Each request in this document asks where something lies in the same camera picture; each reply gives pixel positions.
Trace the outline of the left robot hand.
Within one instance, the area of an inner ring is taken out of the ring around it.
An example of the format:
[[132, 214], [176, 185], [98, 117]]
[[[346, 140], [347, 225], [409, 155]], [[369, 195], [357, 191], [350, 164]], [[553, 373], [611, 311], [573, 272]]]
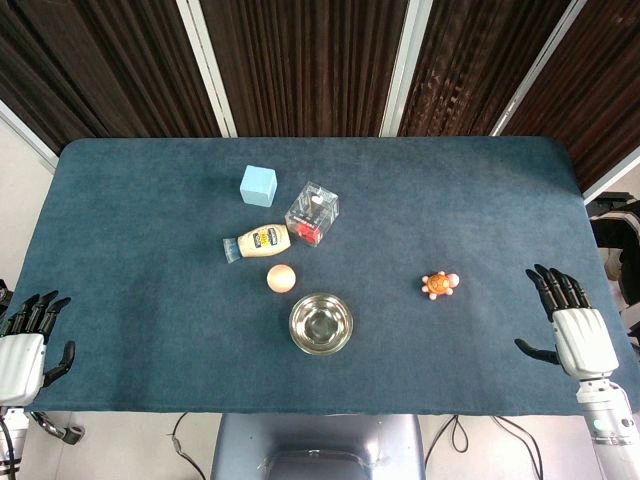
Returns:
[[26, 299], [18, 311], [1, 324], [1, 406], [25, 408], [39, 394], [71, 369], [75, 342], [68, 341], [57, 366], [46, 371], [48, 343], [57, 317], [71, 303], [53, 290]]

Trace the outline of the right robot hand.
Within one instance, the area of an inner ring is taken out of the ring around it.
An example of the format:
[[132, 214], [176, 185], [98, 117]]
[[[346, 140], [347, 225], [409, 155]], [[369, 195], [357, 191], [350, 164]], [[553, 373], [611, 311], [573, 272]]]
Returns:
[[605, 320], [581, 284], [540, 264], [525, 273], [538, 293], [555, 344], [552, 350], [543, 350], [516, 338], [518, 349], [532, 359], [561, 366], [580, 382], [610, 377], [619, 367], [618, 358]]

